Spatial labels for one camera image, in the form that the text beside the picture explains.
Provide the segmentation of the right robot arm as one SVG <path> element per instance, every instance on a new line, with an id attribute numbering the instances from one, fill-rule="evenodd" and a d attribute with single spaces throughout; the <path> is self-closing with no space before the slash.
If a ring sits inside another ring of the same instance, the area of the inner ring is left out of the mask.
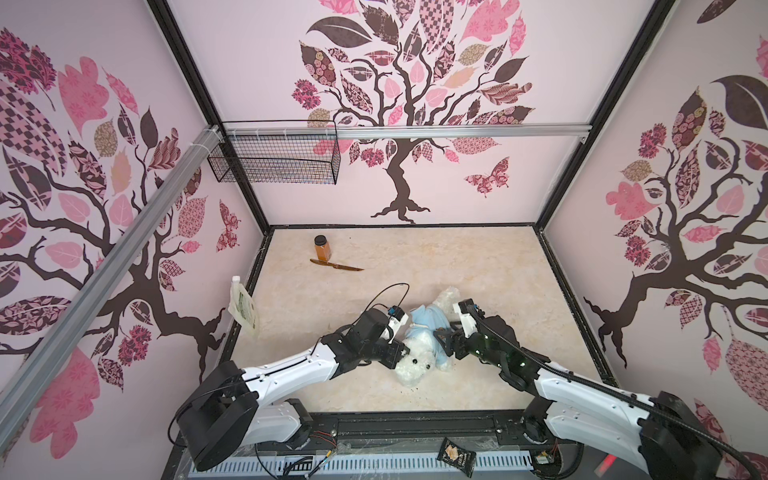
<path id="1" fill-rule="evenodd" d="M 448 356 L 472 355 L 532 401 L 519 420 L 531 443 L 567 440 L 630 463 L 653 479 L 713 479 L 721 453 L 675 396 L 635 394 L 596 383 L 522 347 L 499 316 L 478 312 L 435 338 Z"/>

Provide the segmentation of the small dark snack packet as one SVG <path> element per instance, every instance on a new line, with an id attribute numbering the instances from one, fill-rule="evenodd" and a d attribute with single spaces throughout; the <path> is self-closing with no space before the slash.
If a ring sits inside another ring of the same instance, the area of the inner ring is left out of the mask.
<path id="1" fill-rule="evenodd" d="M 445 437 L 438 451 L 437 460 L 471 478 L 475 470 L 477 453 Z"/>

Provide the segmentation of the aluminium frame bar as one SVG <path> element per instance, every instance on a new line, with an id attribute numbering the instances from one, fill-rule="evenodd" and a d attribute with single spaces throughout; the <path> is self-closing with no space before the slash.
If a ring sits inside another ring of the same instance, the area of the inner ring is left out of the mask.
<path id="1" fill-rule="evenodd" d="M 550 123 L 516 125 L 448 125 L 448 126 L 324 126 L 307 127 L 276 122 L 259 124 L 246 122 L 224 124 L 232 137 L 276 136 L 319 137 L 321 139 L 415 139 L 415 138 L 513 138 L 513 137 L 587 137 L 592 129 L 589 124 Z"/>
<path id="2" fill-rule="evenodd" d="M 223 129 L 204 128 L 185 150 L 181 164 L 168 174 L 126 233 L 57 323 L 10 380 L 1 394 L 1 447 L 6 448 L 41 395 L 59 373 L 85 331 L 156 231 L 194 172 L 222 140 Z"/>

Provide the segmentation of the light blue bear hoodie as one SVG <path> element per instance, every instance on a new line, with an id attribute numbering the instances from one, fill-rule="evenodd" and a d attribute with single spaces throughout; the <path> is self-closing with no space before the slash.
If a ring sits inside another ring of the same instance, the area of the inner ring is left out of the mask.
<path id="1" fill-rule="evenodd" d="M 410 320 L 405 339 L 411 343 L 416 341 L 427 348 L 435 357 L 439 370 L 449 370 L 452 367 L 451 360 L 434 335 L 437 330 L 450 329 L 445 313 L 435 304 L 421 305 L 410 312 Z"/>

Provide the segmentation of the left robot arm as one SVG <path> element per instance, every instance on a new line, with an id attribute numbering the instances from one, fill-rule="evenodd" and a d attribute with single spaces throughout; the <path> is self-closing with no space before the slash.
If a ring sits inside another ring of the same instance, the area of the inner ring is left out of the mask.
<path id="1" fill-rule="evenodd" d="M 331 381 L 367 363 L 394 369 L 408 348 L 396 339 L 409 320 L 402 308 L 371 308 L 358 319 L 318 339 L 293 356 L 240 368 L 217 366 L 178 408 L 173 422 L 198 471 L 221 464 L 243 445 L 263 442 L 302 445 L 312 417 L 291 395 Z"/>

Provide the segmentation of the amber bottle black cap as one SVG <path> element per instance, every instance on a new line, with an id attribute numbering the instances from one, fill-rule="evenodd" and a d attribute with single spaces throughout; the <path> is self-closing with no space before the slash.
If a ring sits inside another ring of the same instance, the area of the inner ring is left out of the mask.
<path id="1" fill-rule="evenodd" d="M 325 235 L 317 235 L 314 238 L 317 259 L 321 262 L 329 262 L 332 256 L 330 243 Z"/>

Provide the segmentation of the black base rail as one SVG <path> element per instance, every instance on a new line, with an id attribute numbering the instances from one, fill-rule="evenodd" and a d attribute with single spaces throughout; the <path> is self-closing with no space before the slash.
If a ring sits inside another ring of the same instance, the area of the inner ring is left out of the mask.
<path id="1" fill-rule="evenodd" d="M 364 441 L 490 440 L 499 447 L 552 449 L 567 445 L 547 433 L 541 443 L 525 436 L 523 412 L 513 410 L 453 410 L 402 412 L 312 412 L 310 425 L 287 444 L 288 450 L 340 447 Z"/>

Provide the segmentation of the left aluminium frame bar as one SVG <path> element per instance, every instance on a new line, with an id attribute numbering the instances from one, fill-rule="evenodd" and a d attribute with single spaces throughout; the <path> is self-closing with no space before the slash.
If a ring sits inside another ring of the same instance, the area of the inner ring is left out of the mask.
<path id="1" fill-rule="evenodd" d="M 1 394 L 1 447 L 6 448 L 41 395 L 59 373 L 85 331 L 156 231 L 194 172 L 222 140 L 223 129 L 204 128 L 185 150 L 181 164 L 168 174 L 126 233 L 57 323 L 10 380 Z"/>

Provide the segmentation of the rear aluminium frame bar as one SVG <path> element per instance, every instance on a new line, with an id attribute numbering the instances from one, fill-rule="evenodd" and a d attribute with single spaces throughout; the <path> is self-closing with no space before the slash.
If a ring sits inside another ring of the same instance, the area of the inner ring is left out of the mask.
<path id="1" fill-rule="evenodd" d="M 232 137 L 276 136 L 319 137 L 321 139 L 415 139 L 415 138 L 513 138 L 513 137 L 587 137 L 592 129 L 589 124 L 550 123 L 516 125 L 448 125 L 448 126 L 324 126 L 307 127 L 276 122 L 259 124 L 246 122 L 224 124 Z"/>

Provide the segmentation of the brown wooden spoon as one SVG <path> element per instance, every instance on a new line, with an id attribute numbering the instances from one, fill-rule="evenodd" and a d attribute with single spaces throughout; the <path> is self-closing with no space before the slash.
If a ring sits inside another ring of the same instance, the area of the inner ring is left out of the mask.
<path id="1" fill-rule="evenodd" d="M 333 269 L 336 269 L 336 270 L 353 271 L 353 272 L 364 271 L 364 269 L 360 268 L 360 267 L 353 267 L 353 266 L 348 266 L 348 265 L 343 265 L 343 264 L 323 261 L 323 260 L 316 259 L 316 258 L 311 258 L 310 262 L 315 264 L 315 265 L 324 266 L 324 267 L 330 267 L 330 268 L 333 268 Z"/>

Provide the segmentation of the white green pouch bottle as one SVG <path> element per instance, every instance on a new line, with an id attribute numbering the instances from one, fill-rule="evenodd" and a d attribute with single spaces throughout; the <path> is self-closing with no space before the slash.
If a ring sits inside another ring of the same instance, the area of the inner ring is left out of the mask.
<path id="1" fill-rule="evenodd" d="M 254 300 L 239 276 L 231 278 L 228 312 L 244 332 L 254 338 L 259 335 L 260 319 Z"/>

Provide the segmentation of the pink marker pen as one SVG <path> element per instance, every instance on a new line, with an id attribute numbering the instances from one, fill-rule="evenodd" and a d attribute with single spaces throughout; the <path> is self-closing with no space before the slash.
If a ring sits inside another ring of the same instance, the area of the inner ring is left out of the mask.
<path id="1" fill-rule="evenodd" d="M 607 455 L 595 468 L 594 473 L 598 478 L 602 478 L 608 470 L 612 467 L 612 465 L 617 460 L 617 457 L 614 455 Z"/>

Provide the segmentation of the white teddy bear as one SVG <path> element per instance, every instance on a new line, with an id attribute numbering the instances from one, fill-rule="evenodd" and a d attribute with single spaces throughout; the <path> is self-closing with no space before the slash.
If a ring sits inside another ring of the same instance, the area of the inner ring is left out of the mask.
<path id="1" fill-rule="evenodd" d="M 425 306 L 429 306 L 430 304 L 438 306 L 445 313 L 450 324 L 449 330 L 437 330 L 434 333 L 435 336 L 436 334 L 451 334 L 455 330 L 454 323 L 459 322 L 459 317 L 454 312 L 453 305 L 459 302 L 459 300 L 460 291 L 456 287 L 448 287 L 443 290 L 434 301 L 425 304 Z M 416 341 L 413 343 L 407 341 L 405 339 L 405 334 L 403 342 L 410 349 L 410 352 L 397 363 L 395 367 L 395 375 L 404 387 L 413 388 L 423 377 L 431 372 L 443 371 L 436 367 L 435 357 L 422 344 L 417 343 Z"/>

